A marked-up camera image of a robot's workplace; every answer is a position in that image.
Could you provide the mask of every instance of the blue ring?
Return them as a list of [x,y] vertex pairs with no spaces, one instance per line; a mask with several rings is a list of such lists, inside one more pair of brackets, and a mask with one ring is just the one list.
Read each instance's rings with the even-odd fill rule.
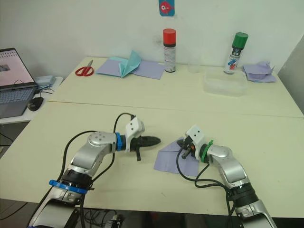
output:
[[117,151],[121,151],[123,146],[122,138],[118,132],[115,132],[115,134],[117,136]]
[[61,189],[66,189],[66,190],[77,192],[77,193],[80,193],[80,194],[86,194],[87,193],[86,189],[80,189],[80,188],[76,188],[76,187],[73,187],[73,186],[68,186],[66,184],[59,183],[55,180],[50,180],[49,184],[54,186],[54,187],[58,187],[58,188],[61,188]]

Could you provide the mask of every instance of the label on spray can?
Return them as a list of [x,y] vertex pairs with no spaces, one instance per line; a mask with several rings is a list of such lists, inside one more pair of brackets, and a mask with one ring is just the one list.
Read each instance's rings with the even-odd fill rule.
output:
[[175,47],[163,47],[165,53],[165,71],[175,71]]
[[233,74],[235,69],[238,66],[239,59],[241,57],[243,49],[242,48],[237,48],[233,47],[231,49],[231,54],[228,57],[228,61],[225,64],[225,69],[224,71],[228,74]]

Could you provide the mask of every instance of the power strip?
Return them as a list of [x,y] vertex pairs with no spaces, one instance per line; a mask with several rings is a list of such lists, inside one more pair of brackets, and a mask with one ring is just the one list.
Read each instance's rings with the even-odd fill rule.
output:
[[56,78],[52,75],[48,76],[41,76],[41,77],[36,77],[35,82],[37,83],[38,86],[50,86],[54,84],[56,81]]

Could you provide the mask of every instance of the red scissor handle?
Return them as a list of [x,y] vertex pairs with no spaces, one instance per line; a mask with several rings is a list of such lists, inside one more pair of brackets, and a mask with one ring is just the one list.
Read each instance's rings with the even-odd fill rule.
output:
[[85,76],[85,77],[88,77],[88,76],[91,76],[92,74],[94,73],[94,69],[93,69],[93,67],[91,67],[91,66],[84,66],[84,67],[82,67],[82,68],[79,68],[76,72],[75,72],[75,74],[77,75],[77,76]]

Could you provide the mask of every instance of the computer mouse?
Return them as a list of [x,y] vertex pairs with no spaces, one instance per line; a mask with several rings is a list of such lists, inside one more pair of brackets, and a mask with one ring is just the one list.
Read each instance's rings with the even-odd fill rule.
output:
[[28,102],[28,109],[34,112],[40,108],[42,102],[43,97],[33,98]]

